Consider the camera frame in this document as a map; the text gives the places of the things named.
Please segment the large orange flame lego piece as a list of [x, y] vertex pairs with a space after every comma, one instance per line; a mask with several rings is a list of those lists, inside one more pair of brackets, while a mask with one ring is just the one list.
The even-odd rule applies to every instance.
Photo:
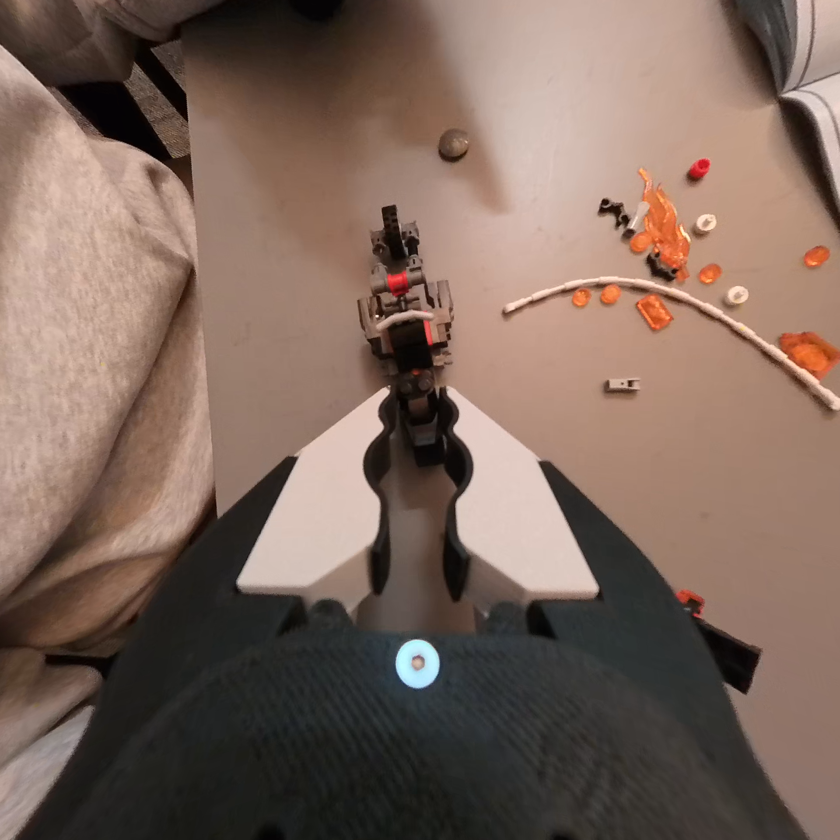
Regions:
[[638, 169], [644, 181], [642, 200], [650, 204], [646, 230], [653, 238], [650, 251], [657, 251], [668, 265], [679, 268], [678, 282], [688, 279], [688, 260], [691, 238], [679, 221], [676, 206], [666, 194], [662, 185], [655, 185], [654, 179], [645, 168]]

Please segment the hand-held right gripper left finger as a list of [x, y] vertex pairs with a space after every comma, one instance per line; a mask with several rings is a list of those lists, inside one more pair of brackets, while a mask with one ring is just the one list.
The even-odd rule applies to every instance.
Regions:
[[353, 613], [391, 569], [388, 500], [396, 396], [384, 387], [298, 452], [237, 578], [249, 595], [331, 599]]

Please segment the orange translucent lego chunk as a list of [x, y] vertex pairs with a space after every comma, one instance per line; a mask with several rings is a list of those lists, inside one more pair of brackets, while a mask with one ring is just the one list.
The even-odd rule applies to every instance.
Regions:
[[779, 347], [786, 357], [819, 382], [839, 362], [839, 349], [815, 332], [785, 332]]

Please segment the person's grey sweatshirt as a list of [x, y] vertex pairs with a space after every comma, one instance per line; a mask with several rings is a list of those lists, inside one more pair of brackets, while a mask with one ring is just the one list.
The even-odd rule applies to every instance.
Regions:
[[193, 200], [52, 93], [121, 83], [121, 2], [2, 2], [2, 774], [102, 684], [214, 492]]

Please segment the lego motorcycle model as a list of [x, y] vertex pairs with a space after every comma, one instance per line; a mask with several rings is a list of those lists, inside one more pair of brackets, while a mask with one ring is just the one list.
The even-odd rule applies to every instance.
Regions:
[[381, 209], [371, 232], [369, 291], [358, 300], [360, 327], [395, 395], [396, 414], [417, 466], [445, 459], [439, 419], [440, 372], [449, 364], [455, 319], [446, 280], [429, 280], [416, 222], [395, 204]]

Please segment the lego instruction booklet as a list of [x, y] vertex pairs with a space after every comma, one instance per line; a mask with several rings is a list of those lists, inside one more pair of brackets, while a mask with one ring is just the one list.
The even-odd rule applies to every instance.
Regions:
[[839, 211], [839, 2], [735, 1], [760, 45], [779, 104], [813, 133], [822, 179]]

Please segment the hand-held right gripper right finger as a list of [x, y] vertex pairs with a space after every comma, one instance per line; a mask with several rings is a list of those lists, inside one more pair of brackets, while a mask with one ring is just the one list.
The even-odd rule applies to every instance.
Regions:
[[445, 583], [488, 616], [499, 603], [592, 601], [599, 584], [544, 467], [527, 446], [445, 387]]

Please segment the black and orange lego figure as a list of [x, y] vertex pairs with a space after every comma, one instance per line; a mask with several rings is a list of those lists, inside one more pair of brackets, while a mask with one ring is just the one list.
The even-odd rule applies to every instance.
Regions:
[[710, 624], [704, 617], [706, 601], [697, 593], [679, 590], [675, 596], [709, 648], [723, 682], [746, 696], [753, 685], [762, 648]]

